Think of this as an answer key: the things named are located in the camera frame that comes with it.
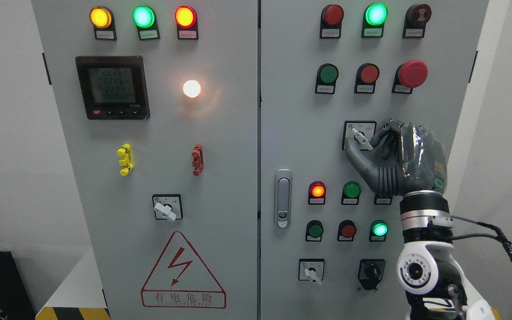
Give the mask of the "gray robotic hand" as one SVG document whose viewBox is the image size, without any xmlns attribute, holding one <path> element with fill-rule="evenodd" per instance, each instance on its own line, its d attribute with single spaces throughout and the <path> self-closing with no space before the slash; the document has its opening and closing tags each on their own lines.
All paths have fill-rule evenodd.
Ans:
<svg viewBox="0 0 512 320">
<path fill-rule="evenodd" d="M 445 147 L 431 130 L 390 119 L 374 134 L 370 144 L 372 148 L 382 144 L 381 159 L 394 157 L 396 164 L 384 167 L 372 162 L 350 137 L 345 141 L 345 153 L 376 195 L 404 196 L 413 191 L 444 193 L 448 158 Z"/>
</svg>

